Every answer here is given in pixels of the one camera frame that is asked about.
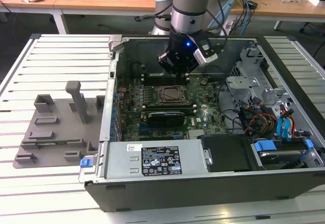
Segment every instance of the cable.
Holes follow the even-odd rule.
[[[215,18],[215,16],[213,16],[213,14],[207,9],[208,14],[214,19],[214,21],[220,26],[221,30],[223,31],[224,34],[224,44],[223,47],[225,47],[227,41],[228,41],[228,35],[226,33],[226,31],[224,30],[223,26],[221,25],[221,23]]]
[[[8,12],[10,12],[11,14],[13,14],[13,12],[12,11],[10,11],[10,9],[2,2],[2,1],[0,1],[0,3],[4,6],[4,8],[6,8],[7,9],[7,11]],[[31,31],[29,30],[29,28],[22,22],[22,21],[20,21],[20,19],[18,18],[18,17],[16,17],[16,19],[21,23],[21,25],[23,25],[24,26],[24,28],[26,29],[26,30],[28,30],[28,32],[29,33],[31,33]]]
[[[247,6],[246,19],[245,19],[245,24],[244,24],[244,26],[243,26],[243,28],[242,28],[242,31],[240,32],[239,36],[242,36],[242,35],[243,35],[243,33],[245,32],[246,27],[247,27],[247,20],[248,20],[249,6],[248,6],[248,2],[247,2],[247,0],[245,0],[245,1],[246,1],[246,6]]]
[[[248,20],[247,20],[247,22],[246,22],[246,27],[247,27],[247,25],[251,22],[251,18],[252,18],[252,16],[253,16],[254,12],[255,12],[255,10],[252,11],[252,10],[249,9],[249,8],[247,9],[247,3],[246,3],[247,0],[240,0],[240,2],[241,2],[241,4],[242,4],[242,6],[243,6],[243,11],[242,11],[240,17],[237,19],[237,21],[236,21],[234,27],[233,27],[233,28],[231,29],[231,31],[229,32],[229,34],[231,34],[232,32],[236,31],[237,28],[239,28],[239,27],[241,27],[241,26],[243,25],[245,19],[242,19],[242,16],[244,15],[244,13],[246,13],[245,15],[247,15],[247,12],[248,12],[248,11],[249,11],[249,13],[250,13],[249,18],[248,18]]]
[[[221,16],[222,16],[222,21],[221,21],[221,23],[220,23],[220,27],[221,27],[221,26],[224,24],[225,19],[224,19],[224,12],[223,12],[223,8],[222,8],[222,6],[221,6],[221,2],[220,2],[220,0],[218,0],[218,5],[219,5],[220,12],[221,12]]]
[[[317,55],[317,53],[320,51],[321,47],[325,45],[325,41],[323,43],[321,43],[321,45],[318,47],[318,49],[315,51],[313,57],[315,58],[315,56]]]
[[[140,22],[142,21],[142,19],[148,19],[148,18],[156,18],[158,15],[160,15],[161,13],[163,13],[164,11],[166,11],[169,7],[172,6],[173,3],[171,3],[169,6],[167,6],[165,9],[163,9],[162,11],[155,13],[153,15],[143,15],[143,16],[135,16],[135,20],[136,22]]]
[[[13,39],[16,43],[18,43],[19,45],[24,46],[24,44],[23,44],[23,43],[20,43],[18,40],[16,40],[16,39],[15,39],[15,36],[14,36],[14,28],[15,28],[15,23],[16,23],[17,16],[18,16],[18,13],[16,13],[15,18],[14,18],[14,21],[13,21],[13,23],[12,23],[12,28],[11,28],[11,37],[12,37],[12,39]]]

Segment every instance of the power supply label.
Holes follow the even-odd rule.
[[[178,146],[142,148],[141,156],[144,176],[182,174]]]

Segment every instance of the floor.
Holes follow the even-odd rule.
[[[153,20],[135,22],[133,17],[123,16],[80,16],[66,15],[71,34],[147,34],[153,27]],[[295,36],[310,53],[314,54],[321,42],[325,26],[306,27],[303,34],[299,33],[301,22],[284,22],[279,31],[273,30],[273,21],[255,21],[247,27],[246,36]],[[30,34],[57,34],[54,23],[47,14],[11,14],[7,23],[0,23],[0,82],[4,79],[11,65],[26,44]],[[325,47],[317,54],[316,60],[325,65]]]

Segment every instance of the metal slatted table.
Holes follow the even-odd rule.
[[[81,81],[86,98],[105,94],[110,63],[108,40],[109,35],[42,35],[31,39],[0,86],[0,223],[320,223],[325,220],[325,186],[285,201],[104,213],[78,182],[78,166],[13,168],[12,161],[33,115],[37,94],[68,98],[65,84],[76,79]],[[269,215],[271,219],[256,220],[257,215]]]

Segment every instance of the metal bracket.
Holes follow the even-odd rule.
[[[111,52],[117,51],[123,48],[122,35],[112,35],[108,41],[108,47]]]
[[[228,77],[227,83],[232,89],[248,89],[251,87],[258,87],[259,83],[255,78]]]

